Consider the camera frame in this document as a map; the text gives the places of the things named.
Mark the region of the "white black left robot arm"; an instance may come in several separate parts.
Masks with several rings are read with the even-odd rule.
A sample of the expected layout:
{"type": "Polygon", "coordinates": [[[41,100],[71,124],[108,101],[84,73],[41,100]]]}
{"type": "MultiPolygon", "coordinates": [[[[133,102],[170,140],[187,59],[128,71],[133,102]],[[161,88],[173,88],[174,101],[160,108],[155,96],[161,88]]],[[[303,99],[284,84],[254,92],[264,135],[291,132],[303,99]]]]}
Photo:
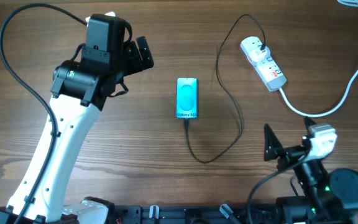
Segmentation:
{"type": "Polygon", "coordinates": [[[87,38],[53,73],[45,127],[14,195],[0,207],[0,223],[113,223],[114,204],[87,197],[65,206],[71,172],[85,137],[124,77],[152,68],[145,37],[115,13],[84,20],[87,38]]]}

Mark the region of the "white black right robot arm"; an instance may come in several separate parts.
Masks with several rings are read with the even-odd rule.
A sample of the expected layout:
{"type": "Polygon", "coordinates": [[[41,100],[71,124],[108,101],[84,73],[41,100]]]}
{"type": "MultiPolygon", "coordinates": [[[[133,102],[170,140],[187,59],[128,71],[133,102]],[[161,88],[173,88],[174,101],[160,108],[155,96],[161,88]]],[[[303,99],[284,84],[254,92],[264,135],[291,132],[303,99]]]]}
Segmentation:
{"type": "Polygon", "coordinates": [[[358,213],[358,172],[328,172],[323,160],[333,153],[336,130],[304,119],[307,134],[301,144],[283,147],[271,127],[264,126],[264,160],[276,160],[280,172],[293,170],[303,195],[276,200],[280,223],[353,223],[358,213]]]}

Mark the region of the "white grey power strip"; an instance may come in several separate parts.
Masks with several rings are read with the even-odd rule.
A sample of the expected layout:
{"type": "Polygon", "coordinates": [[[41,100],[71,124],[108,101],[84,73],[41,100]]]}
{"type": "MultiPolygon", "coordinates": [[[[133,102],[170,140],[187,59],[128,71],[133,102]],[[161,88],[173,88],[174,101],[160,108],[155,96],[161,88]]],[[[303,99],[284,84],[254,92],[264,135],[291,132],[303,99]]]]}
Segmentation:
{"type": "MultiPolygon", "coordinates": [[[[251,37],[244,39],[241,42],[240,47],[241,47],[242,51],[244,52],[247,60],[249,61],[249,59],[248,59],[249,51],[256,47],[261,48],[262,42],[260,41],[260,39],[258,37],[251,36],[251,37]]],[[[276,64],[271,53],[270,53],[270,56],[267,57],[266,59],[264,59],[256,64],[253,64],[253,63],[250,63],[250,64],[253,66],[254,70],[257,72],[257,74],[259,75],[260,79],[262,80],[262,82],[264,83],[264,85],[266,86],[268,91],[280,90],[280,89],[282,89],[284,84],[286,84],[287,79],[284,76],[282,70],[276,64]]]]}

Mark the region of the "blue screen Galaxy smartphone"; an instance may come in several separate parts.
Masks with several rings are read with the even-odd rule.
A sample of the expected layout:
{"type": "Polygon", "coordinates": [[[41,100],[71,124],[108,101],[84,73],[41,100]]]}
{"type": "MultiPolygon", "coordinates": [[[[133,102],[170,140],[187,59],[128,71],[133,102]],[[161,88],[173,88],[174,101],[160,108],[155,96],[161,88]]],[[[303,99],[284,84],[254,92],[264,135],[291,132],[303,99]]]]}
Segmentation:
{"type": "Polygon", "coordinates": [[[178,119],[198,117],[198,79],[177,78],[176,112],[178,119]]]}

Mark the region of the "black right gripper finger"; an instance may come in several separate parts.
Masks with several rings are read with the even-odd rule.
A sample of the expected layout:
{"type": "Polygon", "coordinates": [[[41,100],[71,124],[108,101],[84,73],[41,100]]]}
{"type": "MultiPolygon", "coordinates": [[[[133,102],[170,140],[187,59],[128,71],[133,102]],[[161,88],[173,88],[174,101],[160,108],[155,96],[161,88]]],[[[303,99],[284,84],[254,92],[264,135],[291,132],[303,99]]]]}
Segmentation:
{"type": "Polygon", "coordinates": [[[271,161],[285,155],[285,150],[268,124],[264,125],[264,161],[271,161]]]}
{"type": "Polygon", "coordinates": [[[307,116],[304,118],[304,123],[305,123],[305,127],[306,127],[306,128],[309,128],[310,126],[316,124],[315,121],[313,121],[311,118],[309,118],[309,117],[307,117],[307,116]]]}

